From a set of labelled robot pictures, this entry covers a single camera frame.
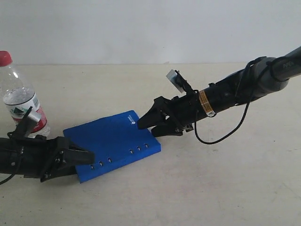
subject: white wall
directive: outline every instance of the white wall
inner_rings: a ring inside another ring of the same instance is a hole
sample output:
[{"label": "white wall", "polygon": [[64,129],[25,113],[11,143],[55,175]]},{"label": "white wall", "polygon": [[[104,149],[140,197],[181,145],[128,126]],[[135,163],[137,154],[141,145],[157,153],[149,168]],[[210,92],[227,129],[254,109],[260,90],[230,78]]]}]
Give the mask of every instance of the white wall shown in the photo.
[{"label": "white wall", "polygon": [[301,45],[300,0],[1,0],[18,64],[249,61]]}]

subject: table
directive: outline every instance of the table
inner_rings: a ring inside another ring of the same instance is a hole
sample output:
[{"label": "table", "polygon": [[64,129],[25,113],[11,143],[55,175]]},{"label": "table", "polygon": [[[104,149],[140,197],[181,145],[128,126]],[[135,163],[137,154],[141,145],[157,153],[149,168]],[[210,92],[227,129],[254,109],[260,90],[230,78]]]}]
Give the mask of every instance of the table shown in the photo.
[{"label": "table", "polygon": [[[166,79],[178,69],[206,88],[245,63],[193,65],[27,65],[48,117],[49,138],[63,129],[181,95]],[[243,126],[215,145],[193,132],[161,137],[162,151],[79,184],[14,177],[0,186],[5,226],[297,226],[301,222],[301,79],[251,104]],[[198,122],[216,140],[239,122],[244,106]],[[14,129],[0,107],[0,136]]]}]

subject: plastic bottle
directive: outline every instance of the plastic bottle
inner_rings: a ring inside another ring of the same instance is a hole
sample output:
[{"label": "plastic bottle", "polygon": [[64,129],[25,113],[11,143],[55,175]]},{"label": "plastic bottle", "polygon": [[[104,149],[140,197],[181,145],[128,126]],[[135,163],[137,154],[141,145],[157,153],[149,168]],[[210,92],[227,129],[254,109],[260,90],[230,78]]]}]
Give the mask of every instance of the plastic bottle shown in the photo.
[{"label": "plastic bottle", "polygon": [[32,111],[41,114],[41,120],[29,137],[49,135],[50,126],[35,90],[26,76],[18,71],[7,51],[0,51],[0,93],[16,125],[31,106]]}]

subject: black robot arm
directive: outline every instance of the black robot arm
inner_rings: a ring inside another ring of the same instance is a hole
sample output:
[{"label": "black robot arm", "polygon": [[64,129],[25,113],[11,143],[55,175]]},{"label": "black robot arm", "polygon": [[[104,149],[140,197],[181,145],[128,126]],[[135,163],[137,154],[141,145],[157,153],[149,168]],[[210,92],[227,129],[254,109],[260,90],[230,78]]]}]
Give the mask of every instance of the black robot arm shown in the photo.
[{"label": "black robot arm", "polygon": [[92,164],[93,152],[78,147],[68,138],[28,138],[41,115],[30,108],[8,138],[0,138],[0,173],[10,174],[0,185],[14,175],[46,180],[76,174],[75,166]]},{"label": "black robot arm", "polygon": [[171,70],[167,75],[168,79],[186,94],[170,100],[156,98],[152,108],[140,118],[137,126],[139,129],[153,127],[151,132],[155,137],[181,136],[183,131],[196,130],[196,122],[201,119],[214,117],[233,106],[246,105],[243,121],[251,102],[282,90],[290,78],[300,74],[301,47],[279,58],[259,57],[249,62],[244,69],[217,83],[209,84],[209,87],[201,91],[192,89],[178,71]]}]

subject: blue folder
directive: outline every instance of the blue folder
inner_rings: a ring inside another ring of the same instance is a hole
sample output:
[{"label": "blue folder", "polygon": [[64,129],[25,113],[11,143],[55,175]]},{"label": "blue folder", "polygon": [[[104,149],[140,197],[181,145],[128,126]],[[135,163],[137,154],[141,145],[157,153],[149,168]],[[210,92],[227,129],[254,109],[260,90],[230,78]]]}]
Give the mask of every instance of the blue folder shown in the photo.
[{"label": "blue folder", "polygon": [[63,131],[65,137],[95,153],[94,164],[76,166],[80,183],[161,151],[148,129],[137,128],[138,119],[131,110]]}]

